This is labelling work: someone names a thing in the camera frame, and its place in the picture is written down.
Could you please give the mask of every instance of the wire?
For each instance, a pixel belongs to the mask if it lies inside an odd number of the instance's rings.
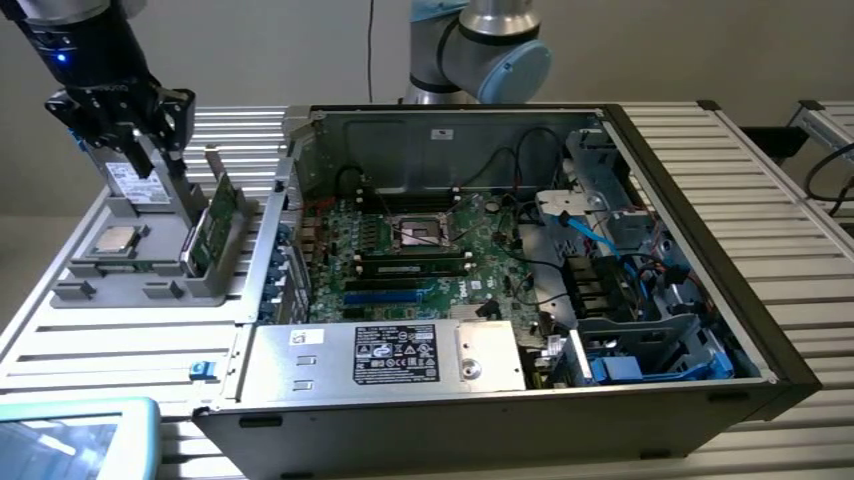
[[[451,243],[456,242],[460,238],[463,238],[466,235],[468,235],[468,232],[471,232],[471,231],[476,230],[476,229],[478,229],[478,227],[480,227],[480,225],[483,225],[483,224],[486,223],[486,221],[487,221],[487,220],[488,220],[488,218],[487,218],[487,217],[483,217],[483,218],[478,221],[478,223],[475,223],[471,227],[468,227],[468,229],[467,229],[463,233],[460,233],[458,236],[455,236],[455,237],[451,239]]]
[[[383,204],[383,210],[386,210],[386,218],[384,223],[388,225],[388,228],[391,228],[391,230],[394,232],[398,232],[400,235],[404,235],[410,238],[414,238],[415,240],[418,240],[419,242],[424,242],[424,243],[430,243],[431,245],[435,245],[436,247],[442,247],[446,248],[447,245],[443,245],[438,242],[434,242],[432,240],[427,240],[423,237],[416,237],[415,235],[410,235],[408,233],[406,233],[403,230],[400,230],[399,228],[396,228],[391,222],[390,222],[390,218],[394,217],[394,213],[391,213],[391,208],[388,208],[388,204],[386,203],[386,198],[383,197],[383,195],[379,193],[379,190],[376,190],[376,188],[374,188],[374,195],[376,195],[376,198],[379,199],[379,203]]]
[[[629,259],[631,257],[643,258],[645,260],[650,260],[651,262],[659,264],[662,267],[667,268],[667,264],[663,262],[663,260],[661,258],[658,258],[654,255],[649,255],[649,254],[641,253],[641,252],[623,253],[623,255],[621,255],[621,262],[622,263],[629,263]]]
[[[516,284],[516,286],[512,289],[512,298],[516,300],[516,302],[519,302],[522,305],[527,305],[528,307],[538,307],[541,305],[543,305],[545,303],[549,302],[554,302],[557,299],[562,298],[562,297],[569,297],[570,294],[569,293],[561,293],[558,295],[555,295],[551,298],[547,298],[546,300],[543,300],[542,302],[526,302],[524,300],[522,300],[519,298],[519,290],[522,289],[522,285],[524,284],[524,282],[528,280],[528,278],[533,277],[533,274],[527,274],[524,276],[524,279]]]
[[[849,194],[850,189],[851,189],[851,185],[849,183],[849,185],[842,187],[842,190],[839,190],[839,195],[837,195],[837,203],[833,204],[833,208],[827,211],[827,215],[830,215],[831,217],[839,211],[839,207],[842,207],[842,203],[845,202],[845,196]]]
[[[614,245],[614,242],[611,242],[607,238],[605,238],[602,235],[594,232],[590,228],[587,228],[587,225],[585,225],[582,222],[579,222],[574,218],[570,218],[567,225],[575,228],[575,230],[578,230],[591,240],[599,243],[605,243],[605,245],[611,250],[611,253],[614,254],[614,256],[619,256],[619,253],[617,252],[617,245]]]
[[[515,183],[515,187],[518,189],[518,186],[522,185],[522,165],[520,165],[520,157],[522,157],[522,145],[524,144],[524,140],[527,139],[528,135],[531,135],[534,132],[545,132],[547,133],[553,140],[555,141],[555,146],[558,147],[558,152],[557,152],[557,166],[555,166],[555,174],[558,173],[561,166],[563,164],[563,142],[561,141],[561,137],[558,137],[558,134],[554,132],[554,130],[551,130],[551,128],[547,127],[531,127],[528,128],[523,133],[522,136],[519,137],[519,140],[516,141],[516,150],[515,150],[515,166],[514,166],[514,175],[518,176],[518,182]]]
[[[475,173],[471,177],[468,177],[468,180],[466,180],[460,184],[460,187],[467,187],[468,185],[471,185],[474,183],[474,181],[478,178],[480,178],[480,175],[483,175],[483,173],[487,171],[487,169],[490,168],[490,165],[492,165],[492,162],[498,159],[498,156],[499,156],[499,154],[502,152],[508,152],[510,153],[510,156],[514,159],[514,168],[515,168],[515,166],[519,164],[519,161],[516,159],[516,152],[514,152],[512,148],[510,148],[507,146],[498,147],[498,149],[492,152],[492,155],[490,156],[490,159],[486,161],[486,163],[480,167],[480,170],[478,170],[478,173]]]
[[[558,272],[563,273],[563,268],[561,268],[561,266],[557,263],[545,262],[542,260],[528,260],[527,258],[519,257],[512,253],[510,253],[507,250],[504,250],[504,247],[502,247],[498,243],[495,243],[495,245],[498,246],[498,249],[502,252],[504,252],[504,255],[512,258],[516,262],[527,263],[528,265],[545,265],[558,270]]]
[[[368,61],[367,61],[367,73],[368,73],[368,102],[374,103],[374,0],[371,0],[368,8]]]
[[[332,186],[332,193],[335,195],[335,198],[340,198],[342,197],[342,177],[344,176],[344,173],[347,173],[350,170],[355,170],[356,172],[359,172],[359,175],[364,175],[364,170],[362,169],[362,167],[359,165],[344,165],[342,168],[338,169],[338,172],[335,172],[335,182],[334,182],[334,186]]]
[[[822,169],[827,166],[827,164],[830,162],[833,162],[837,158],[839,158],[842,155],[845,155],[846,153],[849,153],[851,150],[854,150],[854,143],[847,144],[845,147],[842,147],[841,149],[838,149],[835,152],[833,152],[830,155],[827,155],[825,158],[821,159],[821,161],[813,166],[813,168],[810,169],[810,171],[806,174],[806,179],[803,180],[803,190],[806,192],[806,195],[815,199],[815,200],[823,200],[825,202],[850,202],[854,200],[854,197],[846,197],[845,195],[847,194],[847,191],[845,192],[845,194],[838,195],[837,197],[827,197],[823,195],[818,195],[814,191],[813,191],[813,178],[815,178],[815,175],[818,174],[818,172],[822,171]],[[849,183],[846,185],[847,188],[850,188],[853,185],[853,180],[849,180]]]

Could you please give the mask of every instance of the black cable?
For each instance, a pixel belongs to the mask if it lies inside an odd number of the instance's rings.
[[[665,264],[665,262],[662,261],[661,258],[658,258],[657,256],[650,255],[647,253],[639,253],[639,252],[623,253],[621,255],[621,257],[619,257],[619,263],[625,265],[626,263],[629,263],[629,259],[631,257],[643,258],[645,260],[650,260],[650,261],[655,262],[657,264],[659,264],[662,267],[667,268],[667,265]]]
[[[498,147],[498,149],[492,152],[492,155],[490,156],[490,159],[486,161],[486,163],[483,164],[483,167],[480,167],[480,170],[478,170],[478,173],[475,173],[471,177],[468,177],[468,180],[466,180],[462,184],[460,187],[467,187],[468,185],[472,184],[472,182],[480,178],[480,175],[483,175],[483,173],[487,171],[487,169],[490,168],[490,165],[492,165],[492,162],[495,161],[495,159],[499,156],[499,153],[502,152],[508,152],[511,158],[514,158],[514,166],[518,165],[519,161],[516,159],[516,153],[512,151],[512,148],[510,147]]]
[[[519,290],[522,290],[522,284],[523,284],[523,283],[524,283],[524,280],[522,280],[522,281],[516,284],[516,286],[514,287],[514,289],[512,289],[512,298],[514,298],[514,300],[515,300],[516,302],[519,302],[522,305],[527,305],[528,307],[539,307],[539,306],[541,306],[541,305],[543,305],[545,303],[554,302],[557,299],[559,299],[559,298],[562,298],[562,297],[569,297],[569,296],[570,296],[570,294],[565,292],[565,293],[561,293],[561,294],[555,295],[555,296],[554,296],[554,297],[551,297],[551,298],[547,298],[547,299],[546,299],[546,300],[543,300],[542,302],[526,302],[524,300],[522,300],[522,299],[519,298]]]
[[[531,127],[531,128],[528,128],[522,133],[522,136],[519,137],[519,140],[516,141],[516,151],[515,151],[516,164],[515,164],[514,172],[519,176],[519,183],[522,183],[522,165],[520,165],[520,160],[519,160],[522,158],[522,145],[523,145],[524,140],[527,139],[528,135],[531,135],[534,132],[545,132],[551,136],[553,140],[555,141],[555,146],[558,147],[557,169],[561,168],[562,163],[563,163],[563,142],[561,141],[561,137],[558,137],[558,134],[554,132],[554,130],[551,130],[551,128],[547,128],[547,127]]]
[[[845,202],[845,196],[849,194],[850,189],[851,189],[851,185],[849,183],[849,185],[842,187],[842,190],[839,190],[839,195],[837,195],[837,203],[833,204],[833,208],[827,211],[827,215],[830,215],[831,217],[839,211],[839,207],[842,207],[842,203]]]
[[[335,182],[332,184],[332,194],[335,195],[335,198],[342,198],[342,177],[350,170],[355,170],[359,172],[359,175],[364,175],[364,170],[359,165],[344,165],[338,169],[338,172],[335,172]]]
[[[563,273],[563,268],[561,268],[561,266],[557,263],[543,262],[542,260],[528,260],[527,258],[519,257],[512,253],[510,253],[507,250],[504,250],[504,247],[502,247],[498,243],[495,243],[495,245],[498,246],[498,249],[502,252],[504,252],[504,255],[512,258],[516,262],[527,263],[530,265],[545,265],[558,270],[558,272]]]
[[[370,9],[368,9],[368,65],[367,65],[367,73],[368,73],[368,102],[374,103],[374,75],[372,75],[372,65],[374,65],[374,0],[371,0]]]
[[[815,200],[823,200],[825,202],[838,202],[838,203],[850,202],[854,200],[854,197],[845,196],[847,194],[847,191],[845,192],[845,194],[838,195],[837,197],[827,197],[825,195],[818,195],[813,191],[813,185],[811,185],[813,178],[815,178],[815,175],[818,174],[818,172],[822,171],[822,169],[827,166],[830,162],[833,162],[837,158],[839,158],[842,155],[849,153],[851,150],[854,150],[854,143],[847,144],[839,150],[837,150],[825,158],[822,158],[821,161],[813,166],[813,168],[810,168],[810,171],[806,174],[806,179],[803,180],[803,191],[806,192],[807,197]],[[846,185],[847,188],[851,187],[851,182],[853,181],[849,180],[849,183]]]

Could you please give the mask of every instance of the sticker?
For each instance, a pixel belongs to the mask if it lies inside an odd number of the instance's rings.
[[[170,196],[160,183],[158,172],[152,171],[148,178],[142,179],[136,175],[136,171],[130,163],[107,162],[104,163],[110,174],[112,175],[119,190],[128,201],[136,205],[142,204],[168,204]]]
[[[323,343],[323,329],[291,330],[290,343],[291,345],[318,345]]]
[[[434,128],[430,131],[431,140],[454,140],[454,130],[448,128]]]
[[[356,327],[354,353],[359,385],[439,381],[434,325]]]

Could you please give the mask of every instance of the motherboard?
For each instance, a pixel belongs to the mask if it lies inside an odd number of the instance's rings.
[[[310,207],[303,217],[310,322],[504,319],[520,345],[542,346],[530,333],[539,313],[528,266],[508,256],[515,221],[502,197],[468,194],[418,209],[388,197],[388,212],[358,200]]]

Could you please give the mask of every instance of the white label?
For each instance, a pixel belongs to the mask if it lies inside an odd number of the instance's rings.
[[[430,131],[431,140],[454,140],[454,130],[448,128],[434,128]]]
[[[148,178],[142,179],[130,163],[108,162],[104,165],[107,165],[107,170],[119,185],[124,198],[131,203],[136,205],[170,203],[170,196],[166,194],[158,172],[152,171]]]
[[[318,345],[323,343],[323,329],[291,330],[291,345]]]

